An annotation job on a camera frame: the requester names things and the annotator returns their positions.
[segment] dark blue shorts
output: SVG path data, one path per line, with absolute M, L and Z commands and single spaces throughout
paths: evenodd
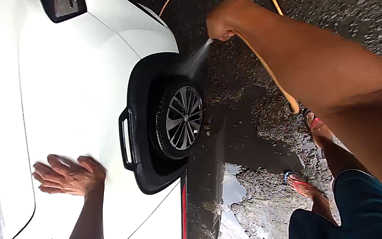
M 333 192 L 341 226 L 311 211 L 297 209 L 290 218 L 289 238 L 382 239 L 381 182 L 365 172 L 349 169 L 337 175 Z

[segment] sandal strap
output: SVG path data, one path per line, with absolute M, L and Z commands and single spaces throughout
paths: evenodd
M 312 130 L 312 128 L 315 126 L 315 123 L 318 121 L 322 122 L 321 119 L 319 119 L 318 117 L 315 117 L 313 119 L 312 123 L 310 124 L 310 130 Z
M 295 180 L 295 181 L 294 181 L 294 188 L 295 188 L 295 190 L 296 190 L 300 195 L 303 195 L 303 194 L 300 193 L 300 189 L 299 189 L 299 187 L 298 187 L 299 184 L 301 184 L 301 185 L 308 185 L 308 186 L 311 186 L 311 185 L 310 185 L 309 183 L 307 183 L 307 182 L 300 182 L 300 181 Z

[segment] asphalt road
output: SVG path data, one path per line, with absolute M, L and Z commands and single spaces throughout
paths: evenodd
M 165 0 L 137 2 L 159 13 Z M 175 35 L 180 53 L 190 55 L 205 43 L 206 15 L 219 2 L 170 0 L 161 18 Z M 275 11 L 270 0 L 255 2 Z M 279 0 L 279 4 L 285 15 L 333 30 L 382 56 L 382 1 Z M 290 112 L 264 67 L 238 37 L 211 44 L 197 85 L 204 96 L 206 127 L 188 169 L 189 238 L 219 235 L 224 163 L 244 168 L 236 178 L 248 195 L 231 209 L 249 237 L 287 238 L 289 215 L 311 205 L 281 184 L 283 171 L 301 171 L 333 198 L 332 175 L 302 113 Z M 339 220 L 337 210 L 333 212 Z

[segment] foot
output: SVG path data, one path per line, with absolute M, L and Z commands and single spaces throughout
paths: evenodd
M 333 141 L 331 131 L 321 120 L 319 120 L 319 118 L 315 116 L 313 112 L 307 111 L 306 122 L 309 125 L 312 138 L 316 146 L 323 148 L 322 142 L 325 140 Z
M 294 182 L 295 181 L 300 181 L 300 182 L 305 182 L 303 180 L 303 178 L 300 178 L 299 176 L 297 176 L 296 174 L 290 174 L 288 177 L 287 177 L 287 184 L 292 188 L 294 189 L 296 192 L 300 192 L 301 195 L 305 196 L 305 197 L 308 197 L 310 199 L 312 199 L 312 201 L 314 200 L 318 200 L 318 199 L 321 199 L 321 200 L 326 200 L 328 203 L 329 203 L 329 200 L 320 192 L 318 191 L 318 189 L 312 187 L 311 185 L 305 185 L 305 184 L 296 184 L 296 187 L 298 188 L 298 190 L 294 187 Z

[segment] red trim stripe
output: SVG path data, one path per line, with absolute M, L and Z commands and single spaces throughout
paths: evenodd
M 182 189 L 182 238 L 187 239 L 187 191 L 186 184 Z

